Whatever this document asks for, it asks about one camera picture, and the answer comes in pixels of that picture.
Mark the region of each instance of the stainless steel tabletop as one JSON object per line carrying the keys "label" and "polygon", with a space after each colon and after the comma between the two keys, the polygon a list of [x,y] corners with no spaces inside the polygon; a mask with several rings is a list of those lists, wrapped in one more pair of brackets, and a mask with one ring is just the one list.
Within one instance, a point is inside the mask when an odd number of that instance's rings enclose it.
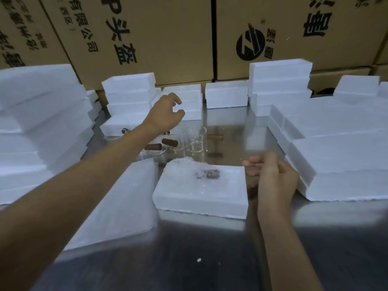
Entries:
{"label": "stainless steel tabletop", "polygon": [[[102,111],[85,156],[106,145],[105,120]],[[266,118],[249,107],[205,109],[202,124],[224,141],[208,141],[197,160],[241,165],[264,149],[284,155]],[[158,159],[159,174],[166,161]],[[159,211],[147,233],[63,252],[33,290],[270,290],[256,207],[254,198],[247,220]],[[325,290],[388,290],[388,200],[310,202],[297,194],[292,216]]]}

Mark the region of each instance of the person's right hand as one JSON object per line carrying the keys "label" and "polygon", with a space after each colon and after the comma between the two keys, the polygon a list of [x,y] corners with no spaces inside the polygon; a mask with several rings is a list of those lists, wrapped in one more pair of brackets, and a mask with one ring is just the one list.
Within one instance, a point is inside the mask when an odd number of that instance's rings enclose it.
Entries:
{"label": "person's right hand", "polygon": [[176,127],[185,116],[183,109],[177,112],[172,111],[172,107],[176,104],[182,104],[181,99],[176,94],[163,95],[149,111],[143,125],[146,125],[148,129],[155,130],[157,136]]}
{"label": "person's right hand", "polygon": [[255,167],[248,176],[260,176],[258,184],[258,216],[272,211],[289,215],[292,196],[299,181],[299,174],[287,162],[278,159],[274,151],[244,160],[246,167]]}

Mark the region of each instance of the black circular logo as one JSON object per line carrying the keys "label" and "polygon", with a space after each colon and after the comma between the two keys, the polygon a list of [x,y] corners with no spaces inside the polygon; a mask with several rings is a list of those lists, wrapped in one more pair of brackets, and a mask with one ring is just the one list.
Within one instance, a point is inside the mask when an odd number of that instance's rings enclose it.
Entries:
{"label": "black circular logo", "polygon": [[261,31],[251,24],[248,30],[240,36],[236,44],[236,52],[245,61],[251,61],[260,56],[265,47],[265,37]]}

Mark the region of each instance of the chinese character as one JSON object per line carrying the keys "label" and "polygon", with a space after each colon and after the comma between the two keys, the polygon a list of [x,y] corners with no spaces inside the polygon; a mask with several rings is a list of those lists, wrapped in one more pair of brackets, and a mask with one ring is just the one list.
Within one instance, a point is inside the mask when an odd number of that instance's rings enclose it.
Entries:
{"label": "chinese character", "polygon": [[8,36],[0,31],[0,49],[4,50],[4,47],[13,49],[13,46],[11,46],[8,42]]}
{"label": "chinese character", "polygon": [[69,3],[71,5],[72,10],[81,10],[82,11],[80,0],[71,0],[71,1],[69,1]]}
{"label": "chinese character", "polygon": [[26,37],[26,38],[31,37],[31,35],[28,33],[28,29],[25,25],[18,26],[17,28],[20,30],[23,37]]}
{"label": "chinese character", "polygon": [[33,20],[32,20],[32,16],[30,14],[25,14],[24,17],[27,19],[28,22],[33,22],[35,23]]}
{"label": "chinese character", "polygon": [[26,45],[31,49],[31,50],[39,50],[38,45],[36,44],[34,39],[27,40]]}
{"label": "chinese character", "polygon": [[368,6],[369,5],[368,1],[370,0],[357,0],[356,7],[360,8],[361,6],[364,6],[364,7]]}
{"label": "chinese character", "polygon": [[324,13],[318,10],[315,15],[311,13],[308,14],[307,22],[303,25],[305,32],[303,34],[304,37],[310,36],[324,36],[326,31],[329,28],[329,20],[331,18],[332,13]]}
{"label": "chinese character", "polygon": [[20,5],[20,9],[22,9],[24,13],[30,13],[28,11],[26,4],[23,2],[23,0],[16,0],[16,2]]}
{"label": "chinese character", "polygon": [[15,10],[11,0],[0,0],[0,2],[3,4],[7,11],[11,11],[12,9]]}
{"label": "chinese character", "polygon": [[272,55],[274,54],[274,48],[272,47],[265,47],[264,57],[272,59]]}
{"label": "chinese character", "polygon": [[329,7],[333,7],[335,3],[336,3],[335,1],[330,1],[330,0],[311,0],[311,3],[309,6],[311,8],[315,5],[316,8],[319,8],[323,4]]}
{"label": "chinese character", "polygon": [[101,0],[101,4],[109,5],[109,8],[114,14],[121,13],[121,3],[120,0]]}
{"label": "chinese character", "polygon": [[22,58],[20,58],[19,54],[3,54],[5,62],[9,65],[9,67],[21,67],[26,66],[23,62]]}
{"label": "chinese character", "polygon": [[65,19],[65,22],[66,22],[67,25],[69,25],[70,23],[71,24],[73,23],[73,21],[71,20],[70,16],[65,16],[64,19]]}
{"label": "chinese character", "polygon": [[84,39],[86,39],[86,38],[90,39],[92,37],[92,35],[93,35],[90,32],[90,29],[87,29],[87,28],[85,28],[84,30],[81,29],[81,33],[82,33]]}
{"label": "chinese character", "polygon": [[267,29],[267,42],[275,43],[275,37],[276,37],[276,30]]}
{"label": "chinese character", "polygon": [[35,34],[36,38],[38,39],[39,43],[40,43],[40,46],[42,48],[47,48],[47,43],[46,41],[43,39],[43,35],[40,33],[40,32],[37,32]]}
{"label": "chinese character", "polygon": [[88,25],[88,20],[86,19],[85,13],[77,13],[74,15],[76,17],[76,21],[78,22],[78,26]]}
{"label": "chinese character", "polygon": [[60,7],[59,9],[61,10],[62,15],[69,16],[69,11],[66,7]]}
{"label": "chinese character", "polygon": [[135,49],[133,48],[132,44],[129,44],[129,47],[124,44],[122,47],[117,47],[114,45],[114,49],[116,50],[120,65],[123,65],[123,63],[129,64],[131,61],[137,63]]}
{"label": "chinese character", "polygon": [[88,43],[88,47],[89,47],[89,52],[97,52],[98,51],[98,48],[97,48],[97,44],[95,42],[90,42]]}
{"label": "chinese character", "polygon": [[17,12],[11,12],[11,13],[9,14],[9,17],[11,18],[11,20],[12,20],[15,24],[24,24],[24,21],[23,21],[22,16],[20,16],[20,14],[17,13]]}
{"label": "chinese character", "polygon": [[116,36],[119,38],[119,41],[121,41],[121,34],[128,34],[130,33],[130,30],[127,29],[127,22],[125,20],[118,19],[116,21],[116,18],[112,17],[113,19],[113,25],[114,27],[109,23],[108,19],[105,21],[107,26],[113,31],[113,36],[112,36],[112,41],[116,40]]}

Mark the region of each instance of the wrapped wooden handle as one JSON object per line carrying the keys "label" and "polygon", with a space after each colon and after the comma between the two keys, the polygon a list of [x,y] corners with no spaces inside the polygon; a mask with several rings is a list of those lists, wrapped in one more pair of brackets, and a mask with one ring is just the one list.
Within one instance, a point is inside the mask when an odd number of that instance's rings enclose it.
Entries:
{"label": "wrapped wooden handle", "polygon": [[162,143],[171,147],[176,148],[178,146],[178,141],[177,140],[172,140],[172,139],[162,139]]}
{"label": "wrapped wooden handle", "polygon": [[162,150],[162,144],[148,144],[144,147],[144,150],[155,150],[155,151],[161,151]]}
{"label": "wrapped wooden handle", "polygon": [[224,140],[224,135],[223,134],[208,134],[206,136],[208,140],[211,141],[223,141]]}

